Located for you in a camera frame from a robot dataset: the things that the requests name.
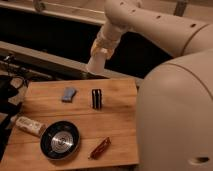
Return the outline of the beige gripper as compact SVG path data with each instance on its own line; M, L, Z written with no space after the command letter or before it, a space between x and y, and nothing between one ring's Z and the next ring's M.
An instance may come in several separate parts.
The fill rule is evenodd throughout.
M106 22L98 32L90 54L94 56L98 52L103 51L106 54L106 59L109 60L119 45L122 35L126 32L127 29L125 27L118 27L110 22Z

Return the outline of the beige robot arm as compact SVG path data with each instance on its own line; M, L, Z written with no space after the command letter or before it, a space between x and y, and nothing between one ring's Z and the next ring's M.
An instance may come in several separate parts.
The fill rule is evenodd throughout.
M104 12L89 72L103 72L129 30L172 56L149 72L138 90L140 170L213 171L213 24L145 10L136 0L106 0Z

